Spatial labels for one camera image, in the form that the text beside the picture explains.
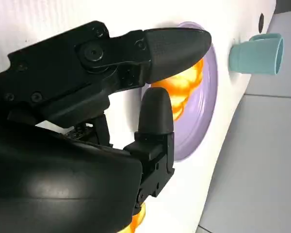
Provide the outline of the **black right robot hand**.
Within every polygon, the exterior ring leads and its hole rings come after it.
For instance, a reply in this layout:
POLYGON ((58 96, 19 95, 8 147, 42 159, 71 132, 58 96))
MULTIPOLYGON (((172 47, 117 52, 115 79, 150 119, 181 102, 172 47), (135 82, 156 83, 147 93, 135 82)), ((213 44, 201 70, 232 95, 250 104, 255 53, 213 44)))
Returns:
POLYGON ((9 54, 0 73, 0 233, 114 233, 174 174, 168 93, 146 90, 138 131, 113 148, 109 95, 169 78, 211 47, 202 29, 110 37, 92 21, 9 54))

